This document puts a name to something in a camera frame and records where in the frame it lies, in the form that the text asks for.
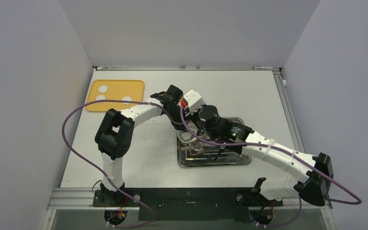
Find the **yellow plastic tray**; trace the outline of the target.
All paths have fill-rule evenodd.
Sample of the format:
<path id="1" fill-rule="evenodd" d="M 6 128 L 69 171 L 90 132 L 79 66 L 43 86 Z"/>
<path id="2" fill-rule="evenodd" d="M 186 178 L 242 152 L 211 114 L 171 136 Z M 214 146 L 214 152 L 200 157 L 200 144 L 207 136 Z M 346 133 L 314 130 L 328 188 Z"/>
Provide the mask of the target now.
<path id="1" fill-rule="evenodd" d="M 106 93 L 98 92 L 98 88 L 102 85 L 108 87 Z M 133 101 L 141 102 L 143 100 L 144 88 L 145 83 L 141 80 L 95 80 L 91 84 L 87 102 L 96 101 L 98 95 L 104 95 L 108 100 L 122 100 L 125 96 L 129 96 Z M 106 112 L 111 108 L 123 110 L 134 105 L 134 103 L 124 105 L 123 103 L 101 102 L 88 105 L 85 108 L 88 112 Z"/>

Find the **stainless steel tray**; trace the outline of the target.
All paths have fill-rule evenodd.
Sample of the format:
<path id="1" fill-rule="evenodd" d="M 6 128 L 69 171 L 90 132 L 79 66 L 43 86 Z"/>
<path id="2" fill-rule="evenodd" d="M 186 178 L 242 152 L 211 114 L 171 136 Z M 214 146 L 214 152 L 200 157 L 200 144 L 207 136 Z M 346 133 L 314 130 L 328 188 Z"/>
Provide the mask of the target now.
<path id="1" fill-rule="evenodd" d="M 184 144 L 176 138 L 177 162 L 182 168 L 209 166 L 241 166 L 251 163 L 252 158 L 228 149 L 200 142 Z"/>

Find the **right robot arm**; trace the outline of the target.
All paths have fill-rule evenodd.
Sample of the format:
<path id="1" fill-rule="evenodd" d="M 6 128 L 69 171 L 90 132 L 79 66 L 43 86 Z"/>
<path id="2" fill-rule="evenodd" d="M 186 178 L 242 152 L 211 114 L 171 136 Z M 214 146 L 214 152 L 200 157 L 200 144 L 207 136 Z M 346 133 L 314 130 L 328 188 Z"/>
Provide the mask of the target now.
<path id="1" fill-rule="evenodd" d="M 197 115 L 204 132 L 227 149 L 260 159 L 289 174 L 277 179 L 260 178 L 251 193 L 254 203 L 264 205 L 269 200 L 299 197 L 311 205 L 325 205 L 331 186 L 325 176 L 333 177 L 328 155 L 315 156 L 287 148 L 242 123 L 220 117 L 213 105 L 205 105 Z"/>

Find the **metal ring cutter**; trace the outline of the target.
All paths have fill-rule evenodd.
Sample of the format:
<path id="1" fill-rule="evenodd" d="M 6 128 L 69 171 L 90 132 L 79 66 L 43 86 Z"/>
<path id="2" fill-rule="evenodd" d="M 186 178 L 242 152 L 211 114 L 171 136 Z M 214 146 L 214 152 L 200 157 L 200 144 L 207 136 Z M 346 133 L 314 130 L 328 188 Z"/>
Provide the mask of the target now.
<path id="1" fill-rule="evenodd" d="M 187 132 L 187 131 L 186 132 L 182 132 L 180 134 L 180 137 L 181 137 L 181 140 L 183 142 L 191 142 L 192 139 L 194 138 L 193 135 L 190 132 Z"/>

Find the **white dough piece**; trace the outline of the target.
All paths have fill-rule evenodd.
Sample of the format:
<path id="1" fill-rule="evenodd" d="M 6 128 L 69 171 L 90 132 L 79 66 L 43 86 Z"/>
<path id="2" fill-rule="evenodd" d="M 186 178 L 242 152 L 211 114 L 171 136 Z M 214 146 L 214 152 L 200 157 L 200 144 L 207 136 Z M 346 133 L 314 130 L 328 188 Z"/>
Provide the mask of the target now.
<path id="1" fill-rule="evenodd" d="M 197 139 L 188 131 L 177 130 L 177 138 L 181 143 L 188 144 L 196 141 Z"/>

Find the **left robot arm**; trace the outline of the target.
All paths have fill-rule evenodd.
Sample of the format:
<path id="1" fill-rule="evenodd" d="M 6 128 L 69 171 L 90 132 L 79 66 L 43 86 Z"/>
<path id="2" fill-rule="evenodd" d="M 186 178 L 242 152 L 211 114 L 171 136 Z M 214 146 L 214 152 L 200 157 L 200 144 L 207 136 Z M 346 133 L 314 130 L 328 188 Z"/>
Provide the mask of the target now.
<path id="1" fill-rule="evenodd" d="M 182 96 L 182 90 L 170 85 L 167 91 L 154 93 L 128 109 L 111 108 L 105 113 L 94 140 L 106 173 L 100 187 L 110 205 L 118 206 L 124 199 L 124 193 L 119 190 L 124 186 L 122 161 L 131 146 L 134 128 L 156 116 L 167 115 L 174 129 L 185 130 L 178 105 Z"/>

